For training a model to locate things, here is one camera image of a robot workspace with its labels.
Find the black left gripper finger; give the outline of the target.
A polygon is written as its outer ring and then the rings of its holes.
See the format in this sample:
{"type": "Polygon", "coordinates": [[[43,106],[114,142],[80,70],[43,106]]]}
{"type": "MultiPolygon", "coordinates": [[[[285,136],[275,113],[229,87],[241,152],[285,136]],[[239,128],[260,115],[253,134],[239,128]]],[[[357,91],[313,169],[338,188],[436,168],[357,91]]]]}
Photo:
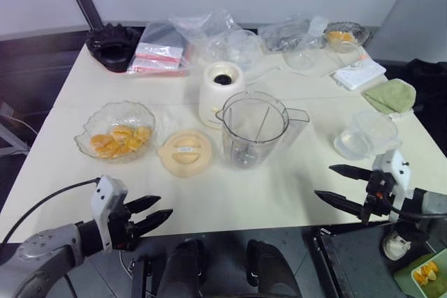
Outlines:
{"type": "Polygon", "coordinates": [[[158,228],[169,219],[172,213],[173,209],[164,209],[148,215],[144,220],[135,224],[134,235],[136,237],[141,237],[144,234],[158,228]]]}
{"type": "Polygon", "coordinates": [[[141,198],[135,199],[131,202],[128,202],[126,204],[126,208],[132,214],[138,214],[142,211],[149,209],[151,206],[153,206],[155,203],[157,203],[160,199],[161,199],[160,196],[146,195],[141,198]]]}

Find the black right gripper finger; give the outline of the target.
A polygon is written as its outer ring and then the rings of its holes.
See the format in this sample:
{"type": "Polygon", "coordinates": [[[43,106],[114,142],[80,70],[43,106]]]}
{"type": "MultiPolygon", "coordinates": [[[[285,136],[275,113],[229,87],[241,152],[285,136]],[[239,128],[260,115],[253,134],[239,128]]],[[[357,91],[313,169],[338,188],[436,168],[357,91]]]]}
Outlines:
{"type": "Polygon", "coordinates": [[[361,218],[363,215],[363,206],[356,202],[348,200],[343,195],[330,191],[314,191],[314,193],[324,202],[332,207],[339,209],[348,214],[361,218]]]}
{"type": "Polygon", "coordinates": [[[363,181],[369,181],[372,174],[371,170],[355,167],[352,165],[331,165],[329,169],[342,175],[343,177],[363,181]]]}

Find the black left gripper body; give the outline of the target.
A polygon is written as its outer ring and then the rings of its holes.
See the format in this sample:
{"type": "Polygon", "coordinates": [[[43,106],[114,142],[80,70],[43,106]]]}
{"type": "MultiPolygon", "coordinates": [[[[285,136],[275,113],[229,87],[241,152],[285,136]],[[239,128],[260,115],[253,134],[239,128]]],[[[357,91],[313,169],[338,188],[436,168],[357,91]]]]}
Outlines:
{"type": "Polygon", "coordinates": [[[108,216],[108,229],[112,248],[119,251],[134,251],[139,238],[135,235],[135,223],[131,216],[136,213],[137,200],[119,203],[108,216]]]}

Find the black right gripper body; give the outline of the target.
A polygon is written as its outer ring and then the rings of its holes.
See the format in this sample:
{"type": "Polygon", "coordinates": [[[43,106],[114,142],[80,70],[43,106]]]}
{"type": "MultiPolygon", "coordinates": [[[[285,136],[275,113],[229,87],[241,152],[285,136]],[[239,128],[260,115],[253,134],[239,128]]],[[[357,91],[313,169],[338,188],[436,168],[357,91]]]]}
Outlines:
{"type": "Polygon", "coordinates": [[[369,223],[372,214],[388,215],[391,211],[390,194],[395,185],[395,179],[389,172],[374,170],[366,186],[367,196],[361,210],[361,222],[369,223]]]}

